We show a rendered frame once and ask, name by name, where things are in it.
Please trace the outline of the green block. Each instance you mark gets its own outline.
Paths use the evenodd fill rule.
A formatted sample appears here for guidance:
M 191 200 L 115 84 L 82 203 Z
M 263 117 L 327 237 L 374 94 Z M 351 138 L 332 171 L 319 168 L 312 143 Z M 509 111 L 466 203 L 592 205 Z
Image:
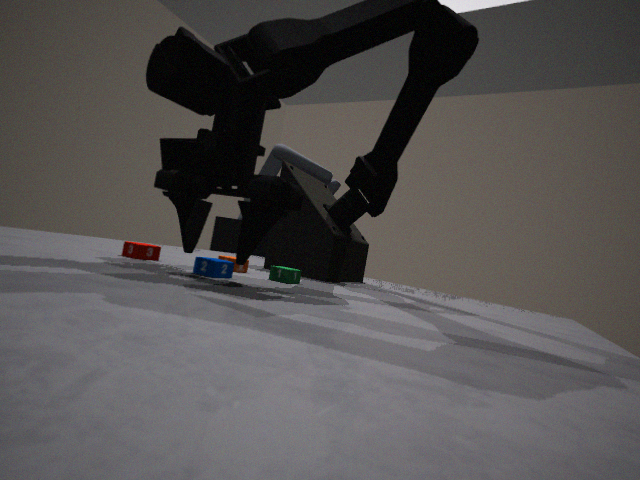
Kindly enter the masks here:
M 271 266 L 269 279 L 287 284 L 299 284 L 301 272 L 301 270 L 293 268 Z

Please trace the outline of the red block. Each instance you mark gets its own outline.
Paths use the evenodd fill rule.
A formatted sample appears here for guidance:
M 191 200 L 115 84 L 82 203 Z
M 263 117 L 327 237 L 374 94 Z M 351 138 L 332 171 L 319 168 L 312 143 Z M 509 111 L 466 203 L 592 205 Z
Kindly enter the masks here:
M 137 242 L 124 243 L 123 256 L 143 259 L 143 260 L 159 260 L 161 247 Z

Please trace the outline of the orange block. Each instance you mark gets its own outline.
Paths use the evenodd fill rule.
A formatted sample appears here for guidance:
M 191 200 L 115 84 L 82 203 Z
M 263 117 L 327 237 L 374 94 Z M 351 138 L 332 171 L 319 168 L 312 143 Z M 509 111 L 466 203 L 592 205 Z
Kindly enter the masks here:
M 247 260 L 244 265 L 238 265 L 238 264 L 236 264 L 236 257 L 220 255 L 218 259 L 234 262 L 235 264 L 234 264 L 233 272 L 244 272 L 244 273 L 247 273 L 249 260 Z

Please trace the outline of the blue block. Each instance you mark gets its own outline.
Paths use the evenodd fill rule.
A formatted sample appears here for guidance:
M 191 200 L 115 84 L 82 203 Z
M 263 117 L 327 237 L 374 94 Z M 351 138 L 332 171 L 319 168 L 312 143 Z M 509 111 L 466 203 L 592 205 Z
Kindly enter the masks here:
M 234 264 L 217 258 L 195 257 L 193 273 L 213 278 L 232 278 Z

